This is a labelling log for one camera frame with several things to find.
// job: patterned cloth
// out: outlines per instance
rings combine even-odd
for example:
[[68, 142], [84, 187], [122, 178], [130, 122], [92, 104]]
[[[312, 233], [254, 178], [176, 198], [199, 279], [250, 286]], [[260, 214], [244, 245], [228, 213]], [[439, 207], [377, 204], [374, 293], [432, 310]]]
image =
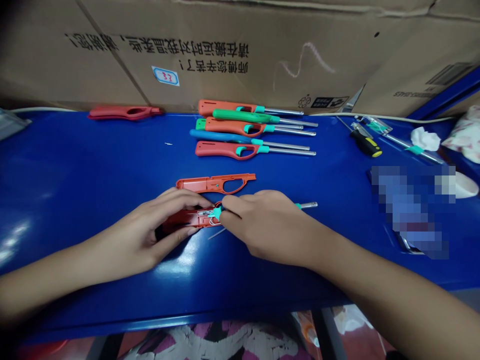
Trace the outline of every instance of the patterned cloth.
[[264, 323], [207, 322], [155, 330], [121, 360], [310, 360], [292, 338]]
[[441, 144], [480, 164], [480, 106], [471, 106]]

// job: blue table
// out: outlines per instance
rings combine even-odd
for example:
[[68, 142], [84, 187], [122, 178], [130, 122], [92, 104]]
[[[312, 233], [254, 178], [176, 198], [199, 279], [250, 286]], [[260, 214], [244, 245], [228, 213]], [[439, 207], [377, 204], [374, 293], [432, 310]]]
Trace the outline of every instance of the blue table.
[[[278, 143], [310, 145], [316, 157], [259, 154], [248, 161], [195, 155], [188, 135], [198, 116], [166, 115], [143, 122], [95, 122], [85, 113], [30, 114], [31, 126], [0, 142], [0, 272], [77, 244], [175, 185], [178, 179], [255, 173], [238, 193], [284, 192], [316, 201], [310, 215], [357, 244], [447, 290], [480, 286], [480, 199], [456, 204], [450, 260], [403, 253], [385, 215], [372, 203], [366, 170], [422, 160], [381, 139], [383, 155], [360, 153], [334, 117], [315, 138], [269, 134]], [[394, 123], [407, 136], [409, 124]], [[206, 194], [211, 201], [220, 194]], [[329, 307], [348, 302], [336, 287], [303, 268], [250, 256], [218, 228], [203, 229], [154, 270], [93, 286], [52, 304], [27, 341], [45, 342], [220, 319]]]

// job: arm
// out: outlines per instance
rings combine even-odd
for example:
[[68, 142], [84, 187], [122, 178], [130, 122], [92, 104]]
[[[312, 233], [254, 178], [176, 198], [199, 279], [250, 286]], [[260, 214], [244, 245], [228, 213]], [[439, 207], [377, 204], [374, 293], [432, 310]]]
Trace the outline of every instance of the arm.
[[184, 227], [157, 242], [155, 229], [185, 207], [212, 206], [171, 188], [94, 237], [0, 277], [0, 326], [16, 325], [39, 307], [81, 288], [154, 268], [198, 229]]
[[343, 290], [410, 360], [477, 359], [480, 315], [427, 279], [322, 225], [277, 191], [226, 196], [221, 223], [250, 253], [309, 268]]

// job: left hand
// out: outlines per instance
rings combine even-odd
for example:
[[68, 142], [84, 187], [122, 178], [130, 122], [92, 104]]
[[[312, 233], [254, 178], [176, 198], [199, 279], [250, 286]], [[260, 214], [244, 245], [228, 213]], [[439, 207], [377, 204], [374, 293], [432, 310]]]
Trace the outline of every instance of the left hand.
[[154, 268], [178, 244], [199, 229], [183, 227], [157, 242], [155, 229], [182, 209], [207, 208], [210, 201], [195, 192], [170, 188], [115, 224], [78, 245], [87, 285], [105, 283]]

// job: hand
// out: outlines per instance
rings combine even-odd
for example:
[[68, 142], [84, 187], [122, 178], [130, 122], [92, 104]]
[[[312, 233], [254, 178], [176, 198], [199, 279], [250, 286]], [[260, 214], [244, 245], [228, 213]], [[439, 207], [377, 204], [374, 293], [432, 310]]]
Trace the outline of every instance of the hand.
[[278, 191], [227, 195], [222, 225], [242, 240], [253, 256], [276, 263], [312, 268], [319, 252], [338, 233], [300, 210]]
[[183, 227], [157, 242], [155, 229], [169, 216], [197, 205], [213, 206], [195, 192], [173, 187], [79, 244], [86, 263], [84, 285], [126, 278], [154, 268], [178, 244], [198, 231], [196, 227]]

